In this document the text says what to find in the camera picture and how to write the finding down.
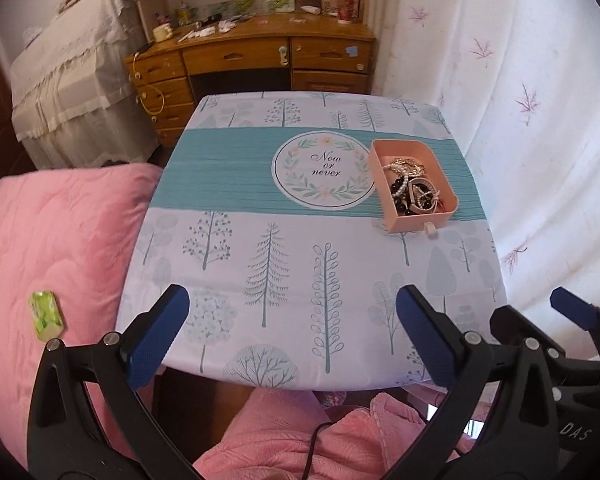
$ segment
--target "silver bolt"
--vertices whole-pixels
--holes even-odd
[[[527,337],[525,339],[525,346],[529,348],[529,350],[538,350],[540,348],[540,343],[538,342],[538,339]]]
[[[46,349],[52,352],[53,350],[58,350],[60,346],[60,340],[53,338],[46,342]]]
[[[105,334],[102,341],[107,346],[113,346],[120,341],[120,334],[118,332],[109,332],[108,334]]]
[[[482,341],[482,336],[477,332],[467,332],[464,334],[464,340],[470,345],[479,345]]]

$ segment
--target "wooden desk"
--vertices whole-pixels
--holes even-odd
[[[224,34],[178,43],[189,30],[179,29],[173,39],[155,44],[135,61],[134,56],[125,59],[165,146],[175,145],[195,105],[208,93],[196,83],[197,76],[278,69],[290,77],[293,90],[368,93],[374,37],[361,23],[274,14],[256,16]]]

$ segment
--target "wooden drawer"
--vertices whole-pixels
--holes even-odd
[[[167,106],[158,114],[151,116],[156,130],[165,128],[184,128],[187,126],[195,106],[193,103],[186,105]]]
[[[145,59],[137,59],[135,72],[132,61],[128,62],[126,67],[138,87],[147,83],[155,83],[156,81],[164,81],[165,79],[173,79],[186,75],[179,52],[170,52]]]
[[[184,131],[183,128],[165,128],[158,130],[158,140],[165,148],[173,148]]]
[[[318,72],[315,70],[293,70],[291,88],[295,91],[343,92],[366,94],[368,76],[347,72]]]
[[[335,38],[292,38],[293,68],[368,72],[371,43]]]
[[[184,50],[189,75],[289,66],[287,38],[218,41]]]
[[[183,105],[193,102],[191,88],[186,77],[167,79],[167,81],[160,81],[151,86],[141,86],[138,88],[138,95],[142,99],[144,106],[152,112],[157,112],[162,106],[162,97],[158,90],[164,95],[165,106]]]

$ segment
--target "green package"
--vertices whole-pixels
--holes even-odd
[[[29,297],[29,306],[33,314],[33,327],[40,341],[46,343],[62,333],[64,322],[56,297],[50,290],[34,292]]]

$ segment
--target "yellow cord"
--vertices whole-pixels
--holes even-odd
[[[138,57],[137,52],[134,54],[134,64],[133,64],[134,77],[136,79],[140,79],[140,73],[136,72],[136,57]],[[142,108],[144,108],[144,111],[147,112],[149,115],[152,115],[152,116],[160,115],[162,113],[162,111],[164,110],[164,94],[160,91],[160,89],[157,86],[151,85],[149,83],[147,83],[146,85],[149,88],[153,88],[156,92],[158,92],[158,94],[160,94],[160,97],[162,98],[162,106],[160,107],[160,110],[158,110],[157,112],[152,112],[151,110],[149,110],[149,108],[146,107],[146,105],[144,104],[144,101],[142,101],[142,94],[138,95],[138,97],[140,98],[140,104],[142,105]]]

